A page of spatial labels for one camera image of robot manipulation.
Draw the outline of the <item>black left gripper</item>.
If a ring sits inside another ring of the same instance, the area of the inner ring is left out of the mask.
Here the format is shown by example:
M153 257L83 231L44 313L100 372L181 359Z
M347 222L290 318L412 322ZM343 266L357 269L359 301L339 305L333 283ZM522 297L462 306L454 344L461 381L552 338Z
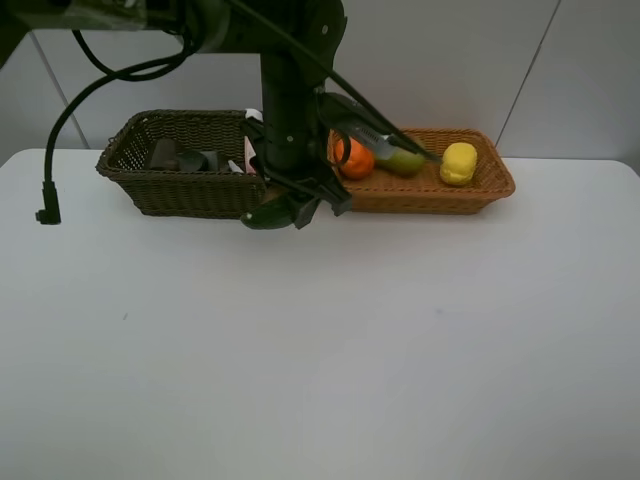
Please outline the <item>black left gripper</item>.
M312 221L320 199L331 205L336 217L352 209L351 194L327 162L327 128L319 120L303 121L301 126L301 130L279 130L269 123L244 120L244 134L256 153L251 161L256 172L267 183L317 197L292 201L298 230Z

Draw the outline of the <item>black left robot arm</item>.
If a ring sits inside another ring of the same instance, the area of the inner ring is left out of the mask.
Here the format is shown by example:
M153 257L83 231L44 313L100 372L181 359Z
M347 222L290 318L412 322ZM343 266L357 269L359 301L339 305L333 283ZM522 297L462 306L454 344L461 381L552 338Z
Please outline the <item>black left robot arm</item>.
M338 1L5 1L1 56L41 29L157 30L178 53L119 70L103 68L52 127L44 160L43 225L61 213L53 153L64 123L97 89L160 78L198 53L260 58L262 111L148 111L135 115L102 153L98 172L144 214L238 219L257 230L302 228L321 202L335 214L350 194L328 161L324 86L346 18Z

